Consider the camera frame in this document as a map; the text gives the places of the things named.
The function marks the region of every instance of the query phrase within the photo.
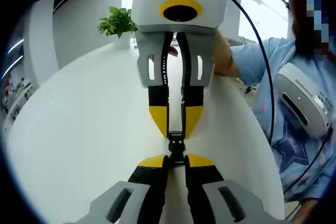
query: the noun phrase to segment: green leaves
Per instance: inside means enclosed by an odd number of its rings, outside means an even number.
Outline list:
[[[109,7],[112,14],[109,17],[101,18],[102,21],[97,29],[101,34],[106,36],[117,34],[120,38],[122,33],[130,31],[131,33],[137,30],[135,23],[131,19],[131,9]]]

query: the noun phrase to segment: white device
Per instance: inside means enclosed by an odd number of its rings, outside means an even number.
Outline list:
[[[324,136],[334,120],[334,105],[305,73],[289,61],[295,54],[295,46],[280,65],[275,79],[282,102],[312,138]]]
[[[226,4],[227,0],[133,0],[132,20],[143,33],[155,31],[199,33],[199,30],[195,30],[196,27],[214,29],[223,22]],[[187,17],[186,12],[189,10],[190,15],[194,15],[193,18]],[[183,13],[186,14],[185,17],[176,17],[177,14]]]

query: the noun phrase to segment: blue shirt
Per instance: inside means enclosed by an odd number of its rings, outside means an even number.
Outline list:
[[[280,64],[295,45],[295,41],[270,38],[263,41],[271,75],[274,79]],[[271,98],[266,65],[258,43],[232,47],[233,60],[246,86],[260,84],[252,110],[264,132],[268,132],[271,122]],[[314,59],[294,56],[292,64],[307,74],[336,104],[336,65],[327,57]],[[285,191],[315,158],[324,138],[312,139],[295,130],[283,115],[283,105],[275,92],[276,117],[271,148],[279,168],[283,190]],[[285,193],[285,201],[304,198],[320,198],[336,169],[336,129],[324,146],[318,159],[309,171]]]

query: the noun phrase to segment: potted plant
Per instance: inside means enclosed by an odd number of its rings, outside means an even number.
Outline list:
[[[131,19],[131,9],[110,6],[109,10],[112,15],[100,19],[102,22],[97,27],[98,31],[106,36],[118,35],[113,40],[116,49],[129,48],[130,34],[137,30]]]

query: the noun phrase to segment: yellow circular sensor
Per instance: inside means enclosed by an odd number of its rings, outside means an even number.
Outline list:
[[[168,0],[160,6],[160,14],[175,22],[190,21],[202,13],[202,6],[193,0]]]

